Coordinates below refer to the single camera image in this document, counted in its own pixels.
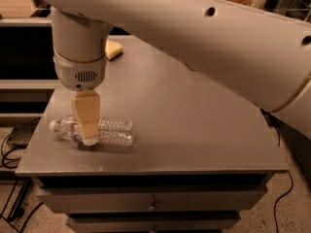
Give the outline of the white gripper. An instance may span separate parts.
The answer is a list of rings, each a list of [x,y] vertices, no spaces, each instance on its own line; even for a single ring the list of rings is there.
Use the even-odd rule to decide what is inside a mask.
[[[83,144],[93,146],[98,142],[100,114],[100,96],[94,89],[104,81],[106,55],[102,53],[94,60],[77,61],[55,51],[53,62],[60,82],[66,88],[78,91],[71,100],[72,111]]]

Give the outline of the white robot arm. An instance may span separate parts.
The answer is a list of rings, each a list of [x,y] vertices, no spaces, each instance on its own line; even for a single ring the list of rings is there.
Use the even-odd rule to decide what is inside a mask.
[[[55,67],[105,67],[119,27],[311,134],[311,24],[225,0],[42,0],[52,7]]]

